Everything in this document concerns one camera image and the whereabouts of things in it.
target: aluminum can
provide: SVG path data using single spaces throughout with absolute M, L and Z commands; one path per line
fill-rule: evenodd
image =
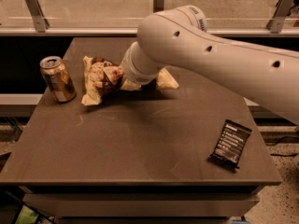
M 68 102 L 76 96 L 73 81 L 60 57 L 46 57 L 39 65 L 41 75 L 45 79 L 56 102 Z

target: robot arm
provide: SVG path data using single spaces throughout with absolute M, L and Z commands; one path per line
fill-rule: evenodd
M 145 18 L 123 65 L 138 84 L 151 82 L 166 65 L 193 71 L 299 124 L 299 53 L 210 35 L 198 7 Z

